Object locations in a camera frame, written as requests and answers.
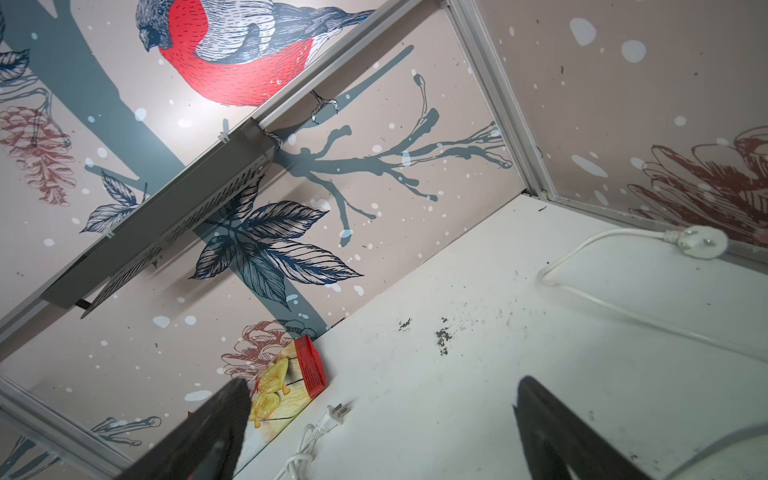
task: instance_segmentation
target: bird foot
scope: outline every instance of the bird foot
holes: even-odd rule
[[[312,95],[314,95],[315,100],[317,100],[317,107],[312,110],[312,121],[317,123],[317,114],[320,113],[320,111],[328,104],[332,104],[333,107],[336,109],[336,113],[339,113],[339,102],[336,100],[326,100],[325,98],[319,96],[314,90],[312,90]]]

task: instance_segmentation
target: white table surface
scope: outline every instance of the white table surface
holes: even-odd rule
[[[654,478],[766,421],[768,365],[535,284],[548,261],[612,227],[530,197],[507,204],[317,340],[328,389],[238,479],[271,480],[304,425],[348,402],[344,425],[318,442],[312,479],[530,478],[512,409],[525,375]],[[602,240],[558,272],[614,303],[768,348],[760,273],[633,237]]]

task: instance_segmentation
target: white cable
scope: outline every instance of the white cable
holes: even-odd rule
[[[348,409],[341,405],[336,407],[328,406],[328,411],[323,414],[321,420],[317,423],[317,426],[311,423],[304,427],[304,433],[299,440],[299,446],[296,448],[296,453],[291,455],[286,460],[285,466],[277,472],[277,476],[274,480],[280,480],[283,474],[290,475],[292,480],[301,480],[303,473],[306,471],[306,467],[314,460],[312,450],[315,448],[317,439],[333,430],[336,426],[344,423],[344,415]],[[312,433],[312,436],[307,440],[306,434]]]
[[[539,271],[538,275],[536,276],[536,280],[538,282],[541,282],[545,286],[559,286],[563,290],[571,292],[574,295],[578,295],[581,298],[584,298],[586,300],[596,303],[597,305],[601,305],[609,310],[613,310],[614,312],[618,312],[640,323],[644,323],[646,325],[650,325],[657,329],[663,330],[664,332],[673,333],[675,335],[679,335],[688,339],[696,340],[697,342],[706,343],[707,345],[712,345],[717,348],[728,350],[729,352],[738,353],[740,355],[748,356],[752,359],[768,363],[768,352],[766,352],[763,349],[758,349],[752,346],[740,345],[738,343],[727,342],[724,340],[718,340],[718,339],[711,338],[709,336],[702,335],[700,333],[692,332],[688,329],[684,329],[684,328],[680,328],[679,326],[672,325],[671,323],[667,323],[650,316],[642,315],[640,313],[632,312],[630,310],[621,308],[620,306],[615,306],[595,296],[592,296],[589,293],[582,292],[581,290],[576,289],[572,286],[563,285],[559,283],[557,280],[547,280],[545,278],[552,270],[562,265],[566,260],[573,257],[576,253],[579,253],[580,251],[582,251],[590,243],[596,242],[597,240],[600,240],[605,237],[611,237],[613,235],[636,235],[640,237],[657,238],[659,240],[663,240],[668,243],[675,243],[682,249],[683,253],[691,255],[692,257],[712,258],[712,256],[708,253],[702,254],[700,250],[696,250],[697,246],[695,245],[691,246],[690,242],[686,243],[688,241],[687,239],[690,239],[695,235],[700,235],[699,230],[703,230],[705,228],[708,229],[709,227],[691,227],[685,230],[684,232],[680,232],[677,230],[668,230],[667,232],[664,232],[664,233],[652,232],[649,230],[639,230],[634,228],[617,228],[614,230],[607,230],[586,239],[586,241],[584,241],[581,245],[573,249],[571,252],[565,254],[561,258],[557,259],[555,262],[552,262],[551,265],[547,265],[545,268],[541,269],[541,271]],[[704,245],[703,248],[706,248],[706,247],[715,248],[714,242],[718,240],[719,238],[716,238],[715,240],[705,240],[703,243]]]

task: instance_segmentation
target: red pinecone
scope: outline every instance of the red pinecone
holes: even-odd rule
[[[11,147],[10,155],[26,174],[27,184],[43,193],[40,201],[69,207],[65,188],[74,188],[74,172],[66,163],[74,161],[67,155],[69,137],[42,110],[10,107],[0,112],[0,128],[8,136],[0,144]]]

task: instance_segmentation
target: white power cord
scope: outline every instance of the white power cord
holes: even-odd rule
[[[323,414],[317,426],[310,423],[304,427],[304,433],[301,435],[301,440],[299,440],[296,454],[288,457],[285,466],[277,472],[274,480],[279,480],[285,473],[288,473],[293,480],[301,480],[303,473],[306,471],[306,466],[314,459],[312,450],[315,448],[317,439],[344,423],[344,415],[348,411],[341,404],[335,407],[328,406],[328,411]],[[312,435],[307,439],[306,434],[310,432]]]
[[[538,275],[536,276],[536,280],[546,286],[559,286],[563,290],[571,292],[574,295],[578,295],[581,298],[585,298],[586,300],[596,303],[597,305],[601,305],[609,310],[613,310],[614,312],[618,312],[640,323],[645,323],[646,325],[650,325],[657,329],[663,330],[664,332],[673,333],[688,339],[696,340],[697,342],[706,343],[707,345],[712,345],[717,348],[739,353],[740,355],[748,356],[752,359],[768,363],[768,352],[765,350],[757,349],[751,346],[740,345],[738,343],[726,342],[724,340],[718,340],[709,336],[702,335],[700,333],[692,332],[688,329],[680,328],[671,323],[667,323],[650,316],[642,315],[640,313],[632,312],[630,310],[621,308],[620,306],[615,306],[595,296],[592,296],[589,293],[582,292],[581,290],[572,286],[563,285],[557,280],[548,280],[546,278],[546,276],[552,270],[562,265],[566,260],[573,257],[576,253],[582,251],[590,243],[596,242],[605,237],[611,237],[613,235],[637,235],[640,237],[657,238],[667,243],[676,244],[683,253],[690,257],[705,260],[719,257],[723,254],[723,252],[725,252],[728,246],[728,237],[726,234],[722,230],[718,230],[717,228],[712,227],[696,225],[695,227],[689,227],[684,231],[668,230],[664,233],[652,232],[649,230],[639,230],[634,228],[617,228],[614,230],[604,231],[595,235],[594,237],[586,239],[586,241],[573,249],[570,253],[567,253],[563,257],[557,259],[555,262],[552,262],[551,265],[541,269],[541,271],[539,271]]]

